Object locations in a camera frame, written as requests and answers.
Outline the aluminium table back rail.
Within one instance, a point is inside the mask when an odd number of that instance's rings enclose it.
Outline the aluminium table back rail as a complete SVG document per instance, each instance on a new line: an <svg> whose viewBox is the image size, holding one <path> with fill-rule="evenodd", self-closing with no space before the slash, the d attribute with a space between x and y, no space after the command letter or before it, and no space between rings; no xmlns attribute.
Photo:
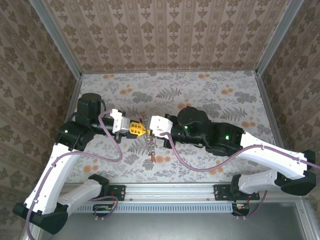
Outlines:
<svg viewBox="0 0 320 240"><path fill-rule="evenodd" d="M255 69L162 69L162 70L115 70L115 71L83 71L81 75L97 75L97 74L153 74L153 73L180 73L180 72L190 72L190 73L200 73L200 72L209 72L209 73L216 73L216 72L243 72L243 71L250 71L256 72Z"/></svg>

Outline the floral patterned table cover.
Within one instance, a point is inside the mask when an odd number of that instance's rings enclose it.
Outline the floral patterned table cover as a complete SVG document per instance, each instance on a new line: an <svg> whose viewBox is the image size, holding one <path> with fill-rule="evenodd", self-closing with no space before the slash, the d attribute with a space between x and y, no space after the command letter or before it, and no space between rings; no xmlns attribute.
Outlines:
<svg viewBox="0 0 320 240"><path fill-rule="evenodd" d="M204 111L211 121L230 123L263 141L275 142L252 70L89 74L82 79L80 93L101 95L107 109L124 111L133 120L138 120L140 113L175 116L185 107L195 107ZM92 174L112 183L228 182L236 174L267 170L240 157L222 165L223 157L177 143L179 155L194 167L190 170L178 161L172 150L164 148L161 139L155 139L154 145L155 161L151 161L144 137L123 138L120 162L81 156L66 182L82 183Z"/></svg>

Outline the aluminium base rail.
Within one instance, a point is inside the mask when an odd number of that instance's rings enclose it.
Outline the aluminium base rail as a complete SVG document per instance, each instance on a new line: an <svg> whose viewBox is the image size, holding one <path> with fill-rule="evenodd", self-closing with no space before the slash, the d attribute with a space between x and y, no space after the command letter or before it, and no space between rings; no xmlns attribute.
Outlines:
<svg viewBox="0 0 320 240"><path fill-rule="evenodd" d="M60 196L65 195L82 183L65 183ZM129 203L205 203L215 202L215 185L223 182L200 183L111 183L125 185L124 202ZM268 190L266 203L299 202L304 197L290 195L280 190Z"/></svg>

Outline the aluminium frame post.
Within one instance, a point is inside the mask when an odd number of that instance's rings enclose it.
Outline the aluminium frame post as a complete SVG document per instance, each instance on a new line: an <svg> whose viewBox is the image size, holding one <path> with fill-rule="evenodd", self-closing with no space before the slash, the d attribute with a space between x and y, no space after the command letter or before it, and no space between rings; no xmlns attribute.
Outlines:
<svg viewBox="0 0 320 240"><path fill-rule="evenodd" d="M54 19L52 18L49 10L44 4L43 0L29 0L39 18L41 19L44 27L50 34L53 42L57 46L59 52L64 58L66 64L68 65L70 71L76 80L79 80L82 75L79 65L77 64L67 42L63 38L62 31L58 29Z"/></svg>
<svg viewBox="0 0 320 240"><path fill-rule="evenodd" d="M281 41L284 39L286 32L292 24L295 16L300 10L304 0L290 0L277 27L275 28L272 37L266 45L266 48L256 65L255 72L261 76L270 63L273 55L279 47Z"/></svg>

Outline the aluminium table side rail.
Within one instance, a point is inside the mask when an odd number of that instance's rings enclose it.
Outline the aluminium table side rail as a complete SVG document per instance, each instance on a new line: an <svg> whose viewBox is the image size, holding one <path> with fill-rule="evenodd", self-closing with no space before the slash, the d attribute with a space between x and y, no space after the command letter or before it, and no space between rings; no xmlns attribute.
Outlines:
<svg viewBox="0 0 320 240"><path fill-rule="evenodd" d="M63 122L66 123L69 119L69 117L76 111L77 108L77 101L80 95L80 90L82 86L82 74L76 79L72 95L69 99L69 101L64 101L62 105L62 109L64 110L62 116L63 116Z"/></svg>
<svg viewBox="0 0 320 240"><path fill-rule="evenodd" d="M257 86L258 86L258 89L260 92L260 96L262 98L262 102L264 104L265 112L268 117L268 121L269 121L270 128L271 128L271 131L272 131L272 134L274 137L275 144L278 147L284 148L285 146L284 146L284 143L283 143L283 140L281 137L281 133L280 133L278 125L277 125L277 121L276 121L276 118L275 118L275 115L274 115L274 112L273 112L273 109L272 109L272 106L271 106L271 103L270 103L270 100L269 100L269 97L268 97L268 94L267 94L267 91L266 91L266 88L264 85L263 79L257 73L255 73L255 79L256 79L256 83L257 83Z"/></svg>

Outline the grey metal sheet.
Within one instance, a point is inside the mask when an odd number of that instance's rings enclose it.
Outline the grey metal sheet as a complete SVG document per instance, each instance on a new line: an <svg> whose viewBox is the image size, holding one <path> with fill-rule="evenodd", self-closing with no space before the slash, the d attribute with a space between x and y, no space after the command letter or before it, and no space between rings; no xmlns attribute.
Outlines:
<svg viewBox="0 0 320 240"><path fill-rule="evenodd" d="M52 240L307 240L293 204L264 203L246 219L230 213L73 214Z"/></svg>

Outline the metal keyring with red keys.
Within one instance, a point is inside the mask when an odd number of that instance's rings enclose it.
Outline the metal keyring with red keys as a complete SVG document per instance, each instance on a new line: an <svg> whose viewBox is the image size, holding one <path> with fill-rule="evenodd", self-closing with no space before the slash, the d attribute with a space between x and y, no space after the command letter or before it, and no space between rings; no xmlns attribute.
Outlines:
<svg viewBox="0 0 320 240"><path fill-rule="evenodd" d="M145 140L146 148L147 148L147 154L150 158L150 161L152 163L156 163L156 152L155 152L155 143L152 136L152 131L148 128L148 117L144 112L139 113L139 119L140 123L145 128L145 134L143 135L143 138Z"/></svg>

